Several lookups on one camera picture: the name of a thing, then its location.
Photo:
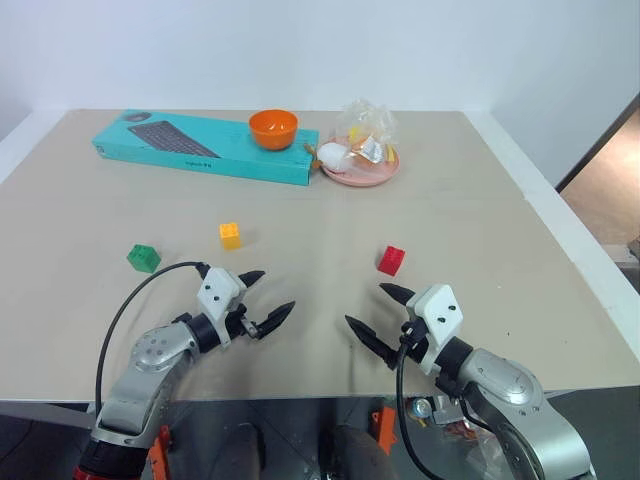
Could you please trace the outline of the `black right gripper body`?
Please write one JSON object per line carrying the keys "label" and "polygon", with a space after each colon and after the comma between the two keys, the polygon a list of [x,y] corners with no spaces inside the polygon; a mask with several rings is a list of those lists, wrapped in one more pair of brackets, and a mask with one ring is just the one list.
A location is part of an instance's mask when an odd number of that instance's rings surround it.
{"label": "black right gripper body", "polygon": [[398,356],[405,356],[420,364],[429,347],[428,328],[423,319],[409,320],[401,327]]}

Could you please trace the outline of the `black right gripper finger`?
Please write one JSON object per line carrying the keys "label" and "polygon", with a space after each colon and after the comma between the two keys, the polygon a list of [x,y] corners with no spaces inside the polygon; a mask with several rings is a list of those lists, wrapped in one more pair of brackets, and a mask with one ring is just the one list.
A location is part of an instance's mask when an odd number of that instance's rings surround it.
{"label": "black right gripper finger", "polygon": [[370,351],[381,358],[386,366],[390,370],[395,370],[397,366],[398,353],[392,349],[384,341],[382,341],[376,334],[376,332],[367,326],[364,322],[346,315],[345,320],[356,337],[364,344]]}
{"label": "black right gripper finger", "polygon": [[406,306],[415,295],[413,290],[389,282],[380,283],[379,287],[394,301],[403,306]]}

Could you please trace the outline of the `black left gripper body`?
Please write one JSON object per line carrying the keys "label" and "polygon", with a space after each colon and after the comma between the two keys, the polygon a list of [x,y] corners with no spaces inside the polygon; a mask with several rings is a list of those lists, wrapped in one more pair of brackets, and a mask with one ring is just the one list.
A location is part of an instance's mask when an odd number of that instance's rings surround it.
{"label": "black left gripper body", "polygon": [[246,313],[247,307],[243,303],[240,303],[235,310],[227,313],[224,325],[230,340],[245,335],[252,339],[257,337],[257,326],[247,319]]}

